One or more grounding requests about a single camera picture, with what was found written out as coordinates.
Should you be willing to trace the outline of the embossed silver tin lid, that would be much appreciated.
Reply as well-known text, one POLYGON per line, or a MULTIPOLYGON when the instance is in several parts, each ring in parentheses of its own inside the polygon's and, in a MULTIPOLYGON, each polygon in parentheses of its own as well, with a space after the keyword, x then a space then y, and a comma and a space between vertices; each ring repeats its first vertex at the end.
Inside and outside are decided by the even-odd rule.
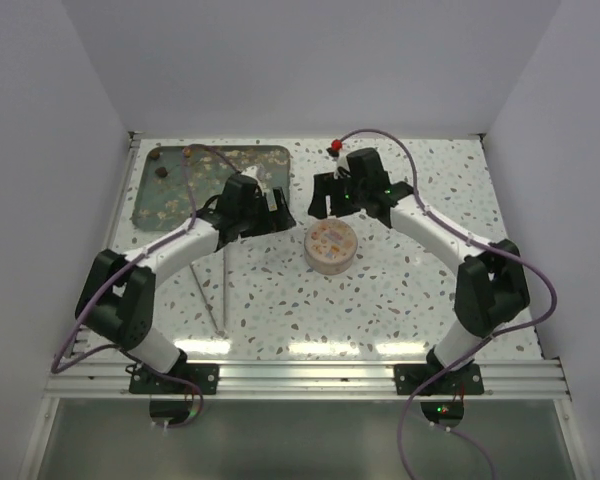
POLYGON ((304 240, 305 250, 311 245, 318 245, 323 250, 333 247, 335 250, 353 248, 357 251, 358 237, 346 222, 324 219, 314 223, 308 229, 304 240))

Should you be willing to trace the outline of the metal tweezers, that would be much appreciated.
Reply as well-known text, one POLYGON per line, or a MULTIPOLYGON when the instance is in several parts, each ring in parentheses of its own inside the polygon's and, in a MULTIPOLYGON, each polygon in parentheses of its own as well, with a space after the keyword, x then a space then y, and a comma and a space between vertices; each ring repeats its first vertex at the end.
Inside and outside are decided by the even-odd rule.
POLYGON ((195 295, 201 305, 203 318, 216 337, 227 336, 226 282, 227 265, 225 251, 221 250, 189 265, 195 295))

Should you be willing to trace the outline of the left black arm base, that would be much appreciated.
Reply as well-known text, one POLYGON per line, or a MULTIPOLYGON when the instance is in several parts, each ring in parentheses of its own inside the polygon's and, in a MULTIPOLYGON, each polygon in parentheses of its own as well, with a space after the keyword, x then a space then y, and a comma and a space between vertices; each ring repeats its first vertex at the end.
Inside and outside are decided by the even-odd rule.
POLYGON ((129 392, 135 395, 191 394, 194 387, 203 395, 215 395, 220 378, 220 367, 213 363, 183 363, 166 374, 131 364, 125 372, 130 375, 129 392))

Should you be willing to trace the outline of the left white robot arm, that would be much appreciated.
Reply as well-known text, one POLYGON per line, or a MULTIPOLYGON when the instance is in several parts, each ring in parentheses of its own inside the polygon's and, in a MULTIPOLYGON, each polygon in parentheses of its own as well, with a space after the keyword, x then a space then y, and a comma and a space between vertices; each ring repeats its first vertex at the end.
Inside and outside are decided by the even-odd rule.
POLYGON ((165 392, 188 379, 185 354, 153 326, 159 286, 196 260, 249 237, 296 226, 284 191, 261 189, 255 177, 235 173, 220 194, 168 234, 126 253, 98 253, 76 306, 76 322, 153 369, 165 392))

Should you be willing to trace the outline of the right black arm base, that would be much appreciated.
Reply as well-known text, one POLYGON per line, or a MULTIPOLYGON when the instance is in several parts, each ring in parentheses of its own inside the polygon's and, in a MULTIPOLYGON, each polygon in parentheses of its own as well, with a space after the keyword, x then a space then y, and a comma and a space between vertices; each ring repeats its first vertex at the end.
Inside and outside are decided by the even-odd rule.
POLYGON ((417 392, 421 396, 479 396, 485 393, 480 367, 471 362, 459 370, 439 375, 432 365, 425 363, 396 364, 393 366, 396 393, 402 396, 417 392))

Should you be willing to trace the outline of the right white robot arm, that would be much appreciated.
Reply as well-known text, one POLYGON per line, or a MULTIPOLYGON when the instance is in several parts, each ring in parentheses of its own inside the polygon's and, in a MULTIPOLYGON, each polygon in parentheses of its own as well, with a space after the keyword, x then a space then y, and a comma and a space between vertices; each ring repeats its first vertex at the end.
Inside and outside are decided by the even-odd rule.
POLYGON ((374 148, 356 150, 333 172, 313 177, 308 214, 316 219, 365 211, 387 228, 429 250, 455 276, 456 320, 427 354, 425 379, 431 389, 448 392, 461 380, 469 351, 530 303, 515 243, 493 243, 439 214, 420 198, 416 187, 393 183, 374 148))

